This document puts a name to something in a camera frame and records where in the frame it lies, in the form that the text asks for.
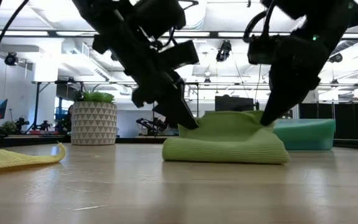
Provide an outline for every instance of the potted plant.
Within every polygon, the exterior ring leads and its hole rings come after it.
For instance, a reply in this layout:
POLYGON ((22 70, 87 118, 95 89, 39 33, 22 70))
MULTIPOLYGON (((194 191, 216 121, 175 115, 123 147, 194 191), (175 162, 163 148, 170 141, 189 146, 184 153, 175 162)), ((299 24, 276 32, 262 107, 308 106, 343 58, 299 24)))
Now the potted plant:
POLYGON ((1 125, 1 129, 6 131, 9 134, 15 134, 17 132, 16 123, 13 121, 5 121, 1 125))
POLYGON ((117 106, 114 96, 92 90, 81 92, 73 104, 71 143, 81 146, 111 145, 116 142, 117 106))

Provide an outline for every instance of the yellow towel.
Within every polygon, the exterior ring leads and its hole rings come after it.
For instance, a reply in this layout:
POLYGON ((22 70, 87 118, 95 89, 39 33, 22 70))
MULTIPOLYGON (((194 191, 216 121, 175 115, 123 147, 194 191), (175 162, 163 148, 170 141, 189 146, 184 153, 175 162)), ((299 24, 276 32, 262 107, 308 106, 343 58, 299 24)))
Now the yellow towel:
POLYGON ((29 156, 0 149, 0 169, 7 167, 51 164, 54 162, 59 162, 66 156, 66 149, 62 143, 59 143, 58 147, 60 148, 60 152, 55 156, 29 156))

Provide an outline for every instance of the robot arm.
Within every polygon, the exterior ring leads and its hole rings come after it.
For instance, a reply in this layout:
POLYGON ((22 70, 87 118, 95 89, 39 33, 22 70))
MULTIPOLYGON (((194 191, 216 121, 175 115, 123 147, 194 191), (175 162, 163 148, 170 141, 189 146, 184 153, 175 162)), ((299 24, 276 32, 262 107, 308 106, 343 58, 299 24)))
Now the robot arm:
POLYGON ((93 48, 100 54, 110 50, 112 59, 125 68, 126 75, 138 84, 132 101, 140 108, 144 103, 157 102, 155 111, 175 119, 188 129, 197 128, 185 103, 185 82, 175 69, 198 63, 191 40, 176 43, 175 29, 186 25, 184 9, 177 0, 73 0, 74 5, 97 32, 93 48), (170 33, 174 47, 155 41, 170 33))
POLYGON ((256 15, 244 32, 251 64, 271 65, 269 96, 261 124, 269 125, 301 103, 320 79, 318 75, 349 27, 358 26, 358 4, 353 0, 262 0, 268 10, 256 15), (292 19, 305 23, 289 36, 269 36, 269 21, 278 6, 292 19), (256 23, 266 17, 261 36, 249 37, 256 23))
MULTIPOLYGON (((73 0, 81 16, 96 30, 93 48, 110 50, 125 73, 139 85, 132 96, 137 107, 157 102, 155 111, 189 129, 197 128, 184 99, 184 82, 174 69, 198 62, 192 41, 160 51, 150 41, 186 24, 177 0, 73 0)), ((348 27, 358 25, 358 4, 353 0, 262 0, 268 10, 250 21, 244 32, 251 64, 271 65, 271 94, 261 124, 269 125, 302 102, 320 79, 318 74, 348 27), (289 36, 269 36, 269 22, 275 6, 292 19, 306 16, 306 22, 289 36), (249 37, 266 17, 261 36, 249 37)))

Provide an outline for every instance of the geometric patterned planter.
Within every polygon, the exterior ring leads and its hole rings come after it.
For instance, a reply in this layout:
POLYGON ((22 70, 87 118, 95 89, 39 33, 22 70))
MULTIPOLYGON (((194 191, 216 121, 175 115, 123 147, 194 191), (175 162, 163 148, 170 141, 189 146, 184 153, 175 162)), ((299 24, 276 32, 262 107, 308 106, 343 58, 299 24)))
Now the geometric patterned planter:
POLYGON ((80 101, 73 105, 71 143, 81 146, 116 142, 117 106, 113 103, 80 101))

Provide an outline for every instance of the folded green towel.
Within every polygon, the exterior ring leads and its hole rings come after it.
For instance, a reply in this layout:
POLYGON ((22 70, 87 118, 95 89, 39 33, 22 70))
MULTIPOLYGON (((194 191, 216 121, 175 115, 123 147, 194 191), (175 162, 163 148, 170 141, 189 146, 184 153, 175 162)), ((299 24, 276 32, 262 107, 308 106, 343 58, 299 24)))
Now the folded green towel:
POLYGON ((204 115, 199 128, 179 127, 179 138, 164 142, 166 161, 284 164, 290 156, 273 133, 259 123, 263 111, 223 111, 204 115))

